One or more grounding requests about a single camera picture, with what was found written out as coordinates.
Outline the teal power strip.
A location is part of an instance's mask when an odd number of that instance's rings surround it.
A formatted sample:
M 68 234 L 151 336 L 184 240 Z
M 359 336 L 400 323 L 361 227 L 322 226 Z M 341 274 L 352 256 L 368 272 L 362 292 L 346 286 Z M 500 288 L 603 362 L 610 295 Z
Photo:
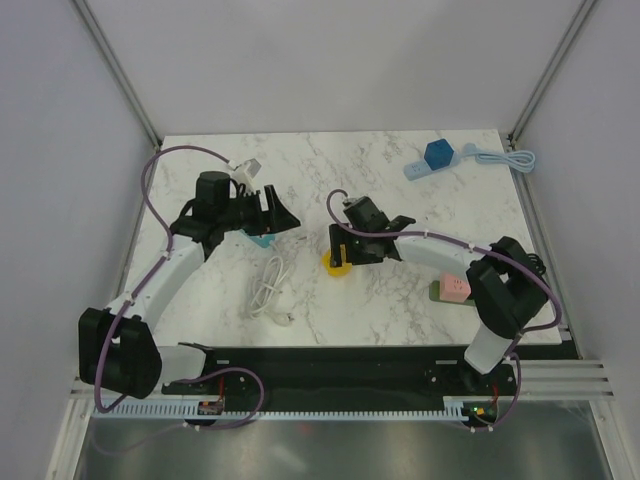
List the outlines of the teal power strip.
M 275 241 L 274 234 L 249 235 L 244 230 L 241 230 L 240 234 L 263 249 L 270 248 Z

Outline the yellow cube socket plug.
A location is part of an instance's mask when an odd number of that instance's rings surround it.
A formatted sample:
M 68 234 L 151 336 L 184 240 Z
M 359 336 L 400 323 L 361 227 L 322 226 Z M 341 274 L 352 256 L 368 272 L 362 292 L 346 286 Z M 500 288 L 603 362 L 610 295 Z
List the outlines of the yellow cube socket plug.
M 322 256 L 322 265 L 327 271 L 327 273 L 334 278 L 344 277 L 349 274 L 352 270 L 352 264 L 346 261 L 346 253 L 344 249 L 341 249 L 340 253 L 340 266 L 332 266 L 331 265 L 332 254 L 330 250 L 327 250 L 326 253 Z

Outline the green power strip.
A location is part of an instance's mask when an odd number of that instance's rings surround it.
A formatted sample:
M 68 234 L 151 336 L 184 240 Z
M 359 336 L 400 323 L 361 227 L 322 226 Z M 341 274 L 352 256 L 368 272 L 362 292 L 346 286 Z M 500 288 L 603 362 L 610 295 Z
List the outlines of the green power strip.
M 445 303 L 460 306 L 474 306 L 475 302 L 471 295 L 470 286 L 462 282 L 445 283 L 441 286 L 440 281 L 433 281 L 429 285 L 429 299 L 437 303 Z

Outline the pink cube socket plug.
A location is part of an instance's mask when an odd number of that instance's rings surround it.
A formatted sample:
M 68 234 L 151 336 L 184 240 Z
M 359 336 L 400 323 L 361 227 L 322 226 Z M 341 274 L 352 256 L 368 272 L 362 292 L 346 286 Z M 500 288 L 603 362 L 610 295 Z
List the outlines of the pink cube socket plug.
M 439 299 L 441 301 L 461 304 L 471 295 L 470 285 L 455 275 L 442 273 L 439 282 Z

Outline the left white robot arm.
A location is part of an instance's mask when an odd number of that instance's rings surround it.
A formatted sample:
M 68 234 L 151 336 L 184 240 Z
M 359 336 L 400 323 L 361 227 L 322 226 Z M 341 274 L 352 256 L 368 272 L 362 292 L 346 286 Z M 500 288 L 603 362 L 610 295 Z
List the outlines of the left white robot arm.
M 280 201 L 273 186 L 232 195 L 233 180 L 207 171 L 195 196 L 168 229 L 168 243 L 135 282 L 102 309 L 89 308 L 78 322 L 79 373 L 96 394 L 146 398 L 157 385 L 184 380 L 198 393 L 219 382 L 219 369 L 203 350 L 157 346 L 153 331 L 183 284 L 211 256 L 228 232 L 261 236 L 288 231 L 300 220 Z

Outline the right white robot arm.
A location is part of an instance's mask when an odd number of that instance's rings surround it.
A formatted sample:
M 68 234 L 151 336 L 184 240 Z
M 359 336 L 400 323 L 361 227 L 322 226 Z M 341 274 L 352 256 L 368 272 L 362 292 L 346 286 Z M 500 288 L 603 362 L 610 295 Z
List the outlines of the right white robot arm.
M 373 265 L 387 259 L 426 265 L 466 281 L 480 319 L 458 368 L 467 392 L 483 392 L 494 368 L 515 348 L 527 324 L 552 299 L 544 269 L 508 236 L 484 245 L 419 227 L 406 216 L 393 219 L 367 196 L 344 203 L 345 223 L 329 226 L 329 265 Z

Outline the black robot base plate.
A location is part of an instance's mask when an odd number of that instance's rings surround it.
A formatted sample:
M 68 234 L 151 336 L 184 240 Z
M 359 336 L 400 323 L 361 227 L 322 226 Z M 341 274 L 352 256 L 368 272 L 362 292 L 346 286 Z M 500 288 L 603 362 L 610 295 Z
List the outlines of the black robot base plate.
M 194 384 L 165 394 L 221 394 L 228 411 L 435 411 L 447 397 L 485 401 L 516 391 L 512 366 L 480 375 L 461 346 L 217 347 L 206 352 Z

